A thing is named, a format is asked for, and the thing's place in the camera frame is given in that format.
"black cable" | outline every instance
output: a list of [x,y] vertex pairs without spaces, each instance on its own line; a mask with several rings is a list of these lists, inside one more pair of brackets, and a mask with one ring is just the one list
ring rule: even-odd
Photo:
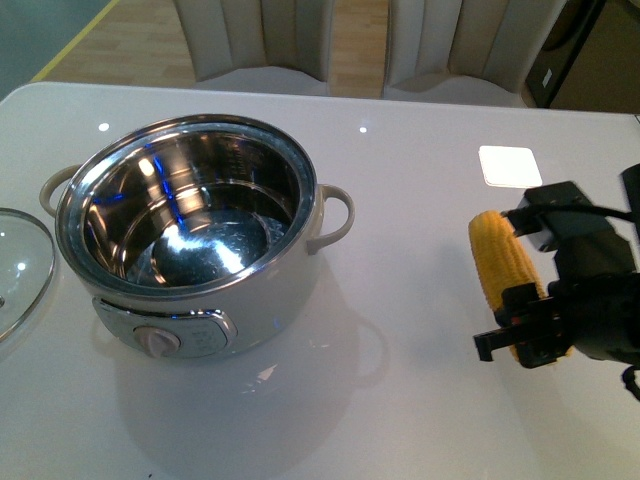
[[631,365],[624,372],[622,372],[622,382],[624,383],[624,388],[631,392],[636,400],[640,402],[640,387],[636,383],[636,370],[638,367]]
[[616,210],[613,208],[607,207],[598,207],[595,205],[580,205],[580,204],[569,204],[569,205],[555,205],[551,203],[543,204],[543,205],[527,205],[525,207],[516,208],[515,210],[509,210],[502,213],[503,217],[508,217],[509,215],[516,214],[518,216],[535,216],[540,215],[541,213],[551,213],[551,212],[575,212],[575,213],[586,213],[590,215],[598,215],[600,217],[612,217],[618,218],[620,220],[625,220],[627,222],[633,223],[633,215],[631,212],[623,212],[621,210]]

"pot handle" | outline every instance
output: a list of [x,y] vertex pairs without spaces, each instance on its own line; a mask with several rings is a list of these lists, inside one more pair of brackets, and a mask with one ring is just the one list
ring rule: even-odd
[[54,173],[40,189],[40,206],[52,217],[56,216],[56,209],[51,206],[51,196],[53,195],[53,192],[55,192],[56,188],[62,185],[63,182],[73,177],[79,168],[80,165],[72,165],[70,167],[63,168],[59,172]]
[[344,237],[349,232],[349,230],[351,230],[356,213],[353,200],[347,192],[333,185],[319,185],[319,187],[320,201],[323,203],[323,209],[324,202],[327,200],[327,198],[335,198],[337,200],[340,200],[347,207],[347,219],[345,220],[344,224],[335,232],[320,235],[319,237],[315,238],[309,238],[307,240],[307,252],[309,253],[309,255],[315,255],[321,248],[324,248],[327,245],[331,245],[332,243],[336,243],[338,240]]

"robotic arm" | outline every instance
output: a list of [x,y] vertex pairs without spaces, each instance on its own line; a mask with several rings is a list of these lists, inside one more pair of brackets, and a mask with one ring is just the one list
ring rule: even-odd
[[[494,311],[501,328],[474,337],[480,360],[492,361],[493,350],[511,346],[523,367],[536,368],[575,346],[592,359],[630,365],[622,379],[640,401],[634,373],[640,369],[640,274],[629,242],[606,219],[633,222],[640,237],[640,165],[625,170],[622,180],[631,212],[594,206],[573,182],[563,182],[526,190],[518,208],[503,213],[515,236],[556,252],[558,280],[544,298],[534,283],[502,291]],[[481,273],[477,258],[476,265]]]

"pot rim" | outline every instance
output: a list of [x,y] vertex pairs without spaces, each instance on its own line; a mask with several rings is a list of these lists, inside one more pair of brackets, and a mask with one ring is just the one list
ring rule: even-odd
[[[293,168],[300,198],[295,216],[286,234],[262,257],[237,273],[196,285],[151,287],[129,282],[108,272],[94,258],[86,246],[84,231],[86,216],[91,205],[92,186],[103,174],[112,171],[126,160],[127,153],[146,144],[159,141],[169,132],[179,133],[211,131],[236,132],[244,128],[260,134]],[[115,296],[144,300],[167,301],[211,294],[227,289],[243,280],[271,268],[293,245],[300,241],[312,223],[317,204],[317,181],[313,164],[304,149],[288,134],[265,122],[227,114],[196,114],[168,118],[135,130],[109,144],[87,160],[64,188],[56,210],[55,231],[60,251],[72,270],[85,282]]]

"glass lid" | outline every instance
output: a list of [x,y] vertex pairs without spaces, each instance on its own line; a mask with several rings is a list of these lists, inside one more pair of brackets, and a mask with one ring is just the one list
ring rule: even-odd
[[44,295],[55,263],[53,238],[28,213],[0,208],[0,343]]

